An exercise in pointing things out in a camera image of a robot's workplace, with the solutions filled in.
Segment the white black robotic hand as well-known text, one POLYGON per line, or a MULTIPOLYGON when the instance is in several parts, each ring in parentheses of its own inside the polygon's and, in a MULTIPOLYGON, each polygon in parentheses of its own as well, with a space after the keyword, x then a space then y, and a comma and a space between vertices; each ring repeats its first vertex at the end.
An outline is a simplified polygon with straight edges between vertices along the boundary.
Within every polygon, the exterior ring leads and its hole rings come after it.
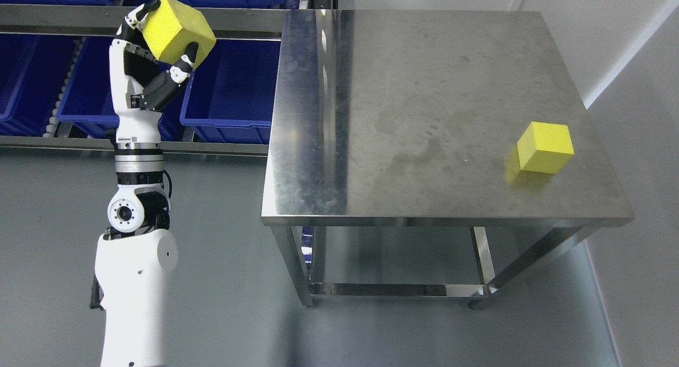
POLYGON ((111 142, 117 151, 159 151, 162 113, 184 91, 196 67, 199 45, 190 42, 170 69, 160 70, 142 29, 146 17, 161 5, 161 0, 154 0, 130 11, 109 46, 112 108, 119 118, 111 142))

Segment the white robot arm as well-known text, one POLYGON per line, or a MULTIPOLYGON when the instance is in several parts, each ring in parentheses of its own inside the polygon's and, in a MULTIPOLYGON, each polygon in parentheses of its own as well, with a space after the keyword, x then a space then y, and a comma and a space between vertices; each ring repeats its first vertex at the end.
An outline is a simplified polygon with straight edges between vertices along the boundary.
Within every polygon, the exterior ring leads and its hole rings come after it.
POLYGON ((168 286, 178 260, 158 144, 114 147, 117 191, 95 250, 91 307, 105 312, 102 366, 166 366, 168 286))

